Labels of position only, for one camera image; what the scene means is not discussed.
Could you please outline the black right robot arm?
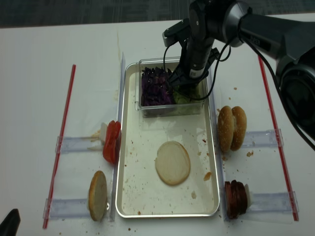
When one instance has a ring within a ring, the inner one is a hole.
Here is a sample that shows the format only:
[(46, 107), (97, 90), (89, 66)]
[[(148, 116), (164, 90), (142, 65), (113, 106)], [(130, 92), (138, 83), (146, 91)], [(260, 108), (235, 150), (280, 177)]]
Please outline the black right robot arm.
[(180, 64), (169, 77), (172, 87), (198, 84), (207, 74), (215, 40), (243, 43), (276, 63), (274, 83), (288, 118), (309, 136), (315, 134), (315, 25), (253, 14), (237, 0), (196, 0), (189, 17), (163, 34), (166, 46), (180, 42)]

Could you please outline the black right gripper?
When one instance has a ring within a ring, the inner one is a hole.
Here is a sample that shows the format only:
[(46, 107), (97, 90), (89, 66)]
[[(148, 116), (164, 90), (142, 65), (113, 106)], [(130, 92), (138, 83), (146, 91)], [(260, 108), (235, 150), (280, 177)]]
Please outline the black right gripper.
[(168, 84), (173, 90), (190, 90), (196, 88), (206, 77), (209, 69), (208, 59), (215, 39), (208, 37), (197, 39), (190, 36), (184, 59), (168, 78)]

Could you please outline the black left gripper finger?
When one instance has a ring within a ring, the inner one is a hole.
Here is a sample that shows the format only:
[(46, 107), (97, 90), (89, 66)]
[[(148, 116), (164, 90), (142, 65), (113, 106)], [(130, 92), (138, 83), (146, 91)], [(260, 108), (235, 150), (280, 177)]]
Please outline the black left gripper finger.
[(20, 214), (17, 208), (10, 211), (0, 224), (0, 236), (16, 236), (20, 225)]

